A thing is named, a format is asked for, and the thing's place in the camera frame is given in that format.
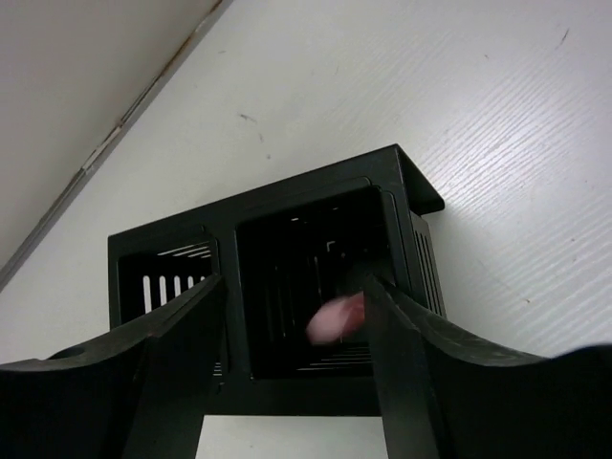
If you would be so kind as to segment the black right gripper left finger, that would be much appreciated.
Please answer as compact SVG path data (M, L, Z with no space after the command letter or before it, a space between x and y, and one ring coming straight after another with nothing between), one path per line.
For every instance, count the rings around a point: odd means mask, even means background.
M195 457L225 309L214 274L48 359L3 364L2 457Z

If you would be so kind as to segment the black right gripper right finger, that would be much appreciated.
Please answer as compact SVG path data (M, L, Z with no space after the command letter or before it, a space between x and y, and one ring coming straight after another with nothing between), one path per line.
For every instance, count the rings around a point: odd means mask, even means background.
M376 276L365 317L392 458L607 458L611 348L520 352L430 312Z

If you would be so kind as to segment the pink highlighter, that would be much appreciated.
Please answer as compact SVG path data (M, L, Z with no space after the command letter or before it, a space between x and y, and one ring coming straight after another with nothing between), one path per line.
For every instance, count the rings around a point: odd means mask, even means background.
M364 294L359 292L323 304L309 321L305 333L311 344L326 345L354 334L364 320Z

